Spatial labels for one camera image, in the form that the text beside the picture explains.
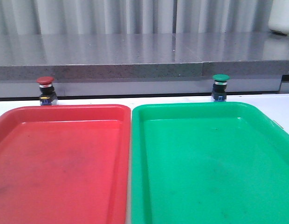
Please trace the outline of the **green mushroom push button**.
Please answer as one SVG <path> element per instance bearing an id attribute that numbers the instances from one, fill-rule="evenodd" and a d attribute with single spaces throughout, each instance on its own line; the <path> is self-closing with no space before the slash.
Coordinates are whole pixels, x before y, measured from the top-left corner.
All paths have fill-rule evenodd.
<path id="1" fill-rule="evenodd" d="M 226 74 L 216 74 L 213 75 L 213 89 L 211 94 L 211 99 L 213 102 L 225 102 L 227 99 L 227 81 L 230 76 Z"/>

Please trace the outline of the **red mushroom push button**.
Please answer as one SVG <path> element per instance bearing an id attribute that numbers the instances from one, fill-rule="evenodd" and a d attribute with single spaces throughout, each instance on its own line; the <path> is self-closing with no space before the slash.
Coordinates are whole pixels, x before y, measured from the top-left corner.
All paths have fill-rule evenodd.
<path id="1" fill-rule="evenodd" d="M 58 98 L 53 81 L 53 77 L 40 77 L 36 80 L 41 92 L 39 96 L 40 105 L 58 105 Z"/>

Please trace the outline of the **green plastic tray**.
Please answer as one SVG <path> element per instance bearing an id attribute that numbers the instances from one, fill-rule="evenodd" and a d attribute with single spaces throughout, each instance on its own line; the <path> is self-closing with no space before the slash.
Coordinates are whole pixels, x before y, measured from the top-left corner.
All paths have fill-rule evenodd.
<path id="1" fill-rule="evenodd" d="M 132 112 L 133 224 L 289 224 L 289 134 L 239 102 Z"/>

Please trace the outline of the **white appliance on counter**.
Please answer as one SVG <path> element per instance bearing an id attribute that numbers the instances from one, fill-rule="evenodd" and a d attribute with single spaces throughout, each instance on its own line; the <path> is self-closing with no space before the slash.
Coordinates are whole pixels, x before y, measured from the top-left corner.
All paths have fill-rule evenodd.
<path id="1" fill-rule="evenodd" d="M 289 0 L 273 1 L 268 28 L 273 32 L 289 35 Z"/>

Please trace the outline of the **grey speckled stone counter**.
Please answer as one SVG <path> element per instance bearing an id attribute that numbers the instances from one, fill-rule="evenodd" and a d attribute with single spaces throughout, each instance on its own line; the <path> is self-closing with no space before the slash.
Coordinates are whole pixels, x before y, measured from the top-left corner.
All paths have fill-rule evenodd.
<path id="1" fill-rule="evenodd" d="M 0 35 L 0 98 L 35 98 L 52 76 L 61 98 L 289 93 L 289 36 L 201 34 Z"/>

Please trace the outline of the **red plastic tray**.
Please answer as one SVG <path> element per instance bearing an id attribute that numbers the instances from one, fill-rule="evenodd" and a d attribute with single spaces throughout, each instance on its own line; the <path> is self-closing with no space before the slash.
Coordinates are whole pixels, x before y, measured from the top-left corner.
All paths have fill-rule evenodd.
<path id="1" fill-rule="evenodd" d="M 27 106 L 0 116 L 0 224 L 123 224 L 130 108 Z"/>

